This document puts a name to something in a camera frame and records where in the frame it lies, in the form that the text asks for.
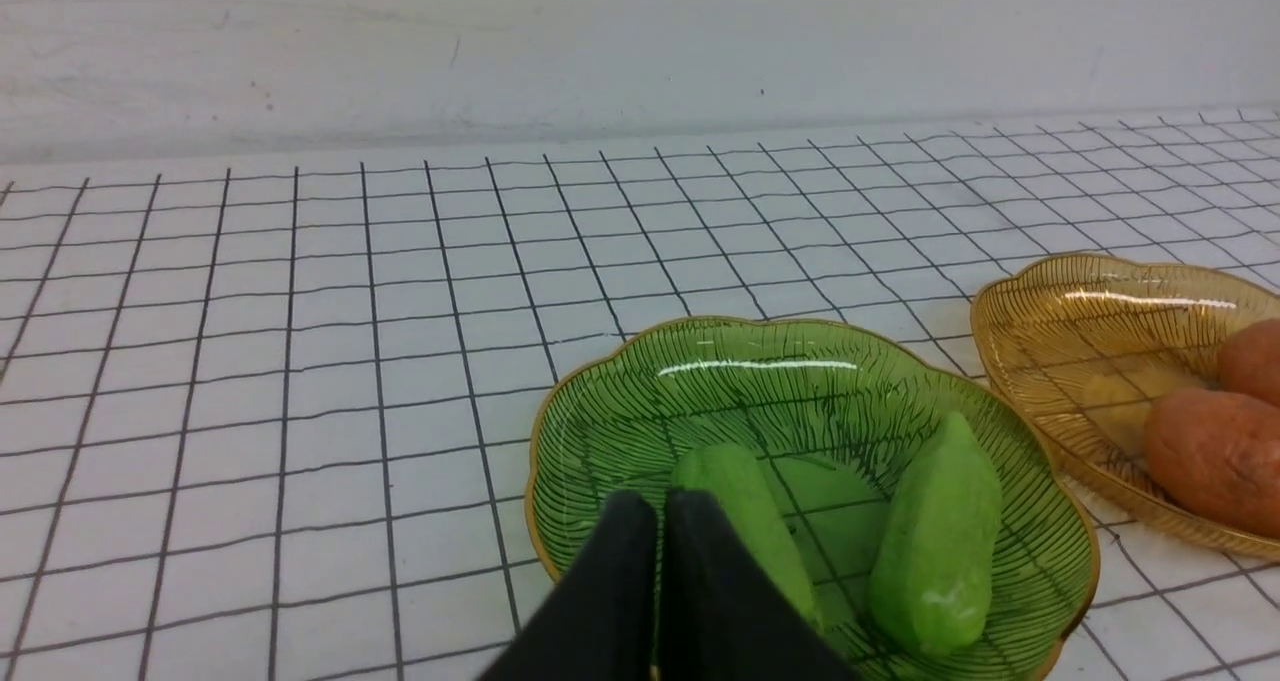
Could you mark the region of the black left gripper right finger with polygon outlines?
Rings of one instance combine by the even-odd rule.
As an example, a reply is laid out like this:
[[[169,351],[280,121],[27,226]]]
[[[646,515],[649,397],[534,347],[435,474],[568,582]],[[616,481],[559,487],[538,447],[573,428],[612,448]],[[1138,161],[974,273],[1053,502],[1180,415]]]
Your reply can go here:
[[[716,498],[666,495],[660,680],[856,680],[750,557]]]

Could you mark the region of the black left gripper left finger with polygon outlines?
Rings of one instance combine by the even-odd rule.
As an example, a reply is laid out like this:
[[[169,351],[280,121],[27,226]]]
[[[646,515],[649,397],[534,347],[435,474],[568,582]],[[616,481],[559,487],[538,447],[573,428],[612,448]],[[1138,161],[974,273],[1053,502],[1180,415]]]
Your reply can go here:
[[[573,563],[483,680],[648,680],[658,518],[616,492]]]

